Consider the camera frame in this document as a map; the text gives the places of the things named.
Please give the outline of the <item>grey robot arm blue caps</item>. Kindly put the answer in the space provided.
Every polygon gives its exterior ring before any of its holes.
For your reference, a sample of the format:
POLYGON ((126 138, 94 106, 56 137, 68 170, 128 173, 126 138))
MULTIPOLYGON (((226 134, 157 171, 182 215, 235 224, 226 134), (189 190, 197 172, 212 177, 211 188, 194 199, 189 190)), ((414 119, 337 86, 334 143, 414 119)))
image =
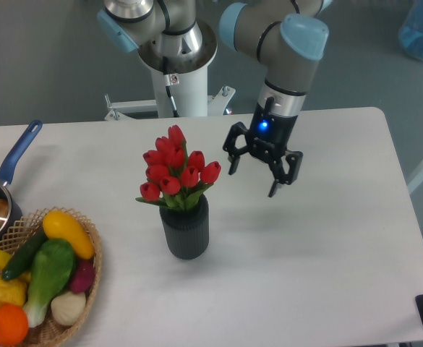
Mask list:
POLYGON ((120 50, 137 52, 150 70, 161 118, 210 114, 208 65, 218 42, 265 66, 249 126, 233 125, 224 142, 230 172, 243 154, 266 163, 271 194, 292 184, 303 155, 289 137, 323 58, 329 30, 318 19, 327 1, 230 4, 217 31, 199 20, 194 1, 106 1, 97 20, 120 50))

